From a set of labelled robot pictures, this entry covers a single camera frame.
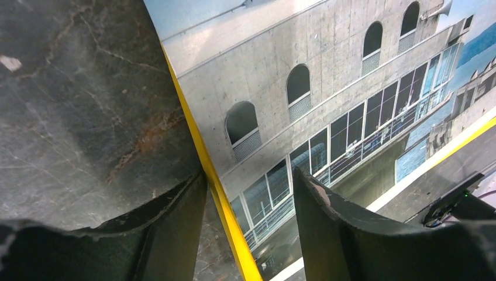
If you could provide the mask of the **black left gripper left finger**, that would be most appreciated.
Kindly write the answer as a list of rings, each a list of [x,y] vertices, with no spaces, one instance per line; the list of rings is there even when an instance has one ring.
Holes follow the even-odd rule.
[[[1,221],[2,280],[192,280],[207,183],[198,173],[96,228]]]

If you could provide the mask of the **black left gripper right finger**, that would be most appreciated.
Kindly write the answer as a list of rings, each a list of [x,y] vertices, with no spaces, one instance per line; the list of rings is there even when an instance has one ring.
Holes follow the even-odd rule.
[[[293,171],[307,280],[494,280],[495,221],[423,228],[363,208]]]

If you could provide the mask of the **yellow picture frame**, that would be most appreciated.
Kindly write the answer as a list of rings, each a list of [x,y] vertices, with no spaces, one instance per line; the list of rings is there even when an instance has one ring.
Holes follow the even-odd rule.
[[[178,82],[177,75],[173,69],[165,47],[162,47],[162,51],[168,64],[172,81],[179,97],[182,110],[184,112],[185,119],[193,138],[202,168],[206,174],[213,200],[215,202],[217,212],[220,216],[221,223],[223,225],[231,251],[237,264],[237,268],[244,280],[262,280],[262,276],[256,266],[255,260],[252,257],[248,244],[241,232],[229,200],[227,199],[225,191],[222,187],[220,178],[213,166],[211,157],[206,149],[204,140],[197,127],[197,123],[195,122],[195,119],[192,116],[191,110],[188,106],[187,100],[184,97],[184,93]],[[456,137],[452,141],[452,143],[446,145],[440,150],[440,152],[421,164],[400,183],[412,183],[421,175],[426,174],[428,171],[432,170],[434,167],[445,161],[445,159],[451,157],[451,155],[460,150],[462,147],[467,146],[471,142],[474,142],[484,132],[488,131],[493,126],[495,126],[495,108],[485,113],[479,120],[477,120],[469,128],[467,128],[466,131]]]

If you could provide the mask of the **photo with backing board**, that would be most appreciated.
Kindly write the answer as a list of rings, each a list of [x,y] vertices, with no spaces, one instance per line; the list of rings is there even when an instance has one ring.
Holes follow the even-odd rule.
[[[408,221],[459,111],[495,104],[494,1],[146,1],[262,280],[304,278],[295,170]]]

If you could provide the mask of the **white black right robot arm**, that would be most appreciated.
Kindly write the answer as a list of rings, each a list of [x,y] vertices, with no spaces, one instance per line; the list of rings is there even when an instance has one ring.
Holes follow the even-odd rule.
[[[421,216],[421,224],[427,228],[434,228],[448,217],[458,220],[495,220],[495,207],[473,194],[484,178],[483,173],[473,173],[468,179],[436,199],[425,208],[426,213]]]

